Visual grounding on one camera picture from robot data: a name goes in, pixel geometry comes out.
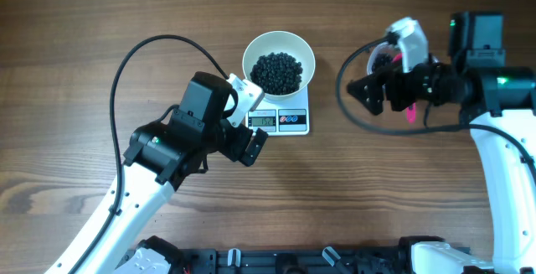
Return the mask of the pink measuring scoop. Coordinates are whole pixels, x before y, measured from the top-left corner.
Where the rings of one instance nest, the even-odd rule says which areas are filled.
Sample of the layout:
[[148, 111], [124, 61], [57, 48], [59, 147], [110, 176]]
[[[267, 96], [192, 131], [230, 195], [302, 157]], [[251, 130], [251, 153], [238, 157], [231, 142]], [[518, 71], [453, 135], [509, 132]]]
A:
[[[371, 71], [372, 63], [377, 54], [390, 54], [393, 57], [393, 62], [402, 60], [402, 54], [396, 49], [390, 46], [387, 43], [382, 43], [376, 46], [370, 56], [368, 57], [367, 63], [367, 74], [371, 75], [374, 72]], [[412, 104], [405, 109], [405, 117], [408, 123], [413, 124], [416, 121], [416, 104]]]

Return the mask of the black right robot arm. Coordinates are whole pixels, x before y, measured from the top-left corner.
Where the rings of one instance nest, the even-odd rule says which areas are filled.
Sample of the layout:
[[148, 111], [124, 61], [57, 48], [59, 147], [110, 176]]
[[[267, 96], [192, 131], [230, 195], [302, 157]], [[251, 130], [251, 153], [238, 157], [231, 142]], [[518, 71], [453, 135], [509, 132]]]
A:
[[532, 273], [535, 270], [535, 73], [507, 66], [503, 16], [494, 12], [451, 15], [449, 63], [436, 61], [413, 18], [391, 24], [376, 46], [399, 58], [359, 80], [336, 82], [371, 114], [385, 101], [403, 111], [417, 101], [457, 104], [459, 121], [443, 132], [469, 131], [485, 173], [492, 213], [493, 255], [482, 261], [429, 236], [399, 243], [408, 273]]

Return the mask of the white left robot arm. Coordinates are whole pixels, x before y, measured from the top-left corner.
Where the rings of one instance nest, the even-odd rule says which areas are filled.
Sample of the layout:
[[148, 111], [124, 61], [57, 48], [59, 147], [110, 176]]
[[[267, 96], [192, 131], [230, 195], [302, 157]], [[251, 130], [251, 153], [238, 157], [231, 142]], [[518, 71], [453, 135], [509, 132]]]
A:
[[180, 104], [163, 119], [138, 127], [104, 199], [75, 239], [49, 268], [51, 273], [111, 273], [153, 215], [207, 157], [221, 153], [246, 167], [254, 164], [268, 135], [243, 124], [264, 91], [236, 75], [224, 80], [198, 72]]

